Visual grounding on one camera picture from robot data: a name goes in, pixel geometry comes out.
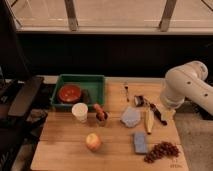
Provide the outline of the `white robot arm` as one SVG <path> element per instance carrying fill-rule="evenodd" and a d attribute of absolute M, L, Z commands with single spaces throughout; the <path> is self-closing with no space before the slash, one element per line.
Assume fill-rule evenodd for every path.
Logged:
<path fill-rule="evenodd" d="M 208 68 L 201 61 L 191 61 L 169 69 L 159 95 L 161 104 L 178 109 L 186 98 L 198 106 L 205 120 L 213 121 L 213 86 L 205 82 Z"/>

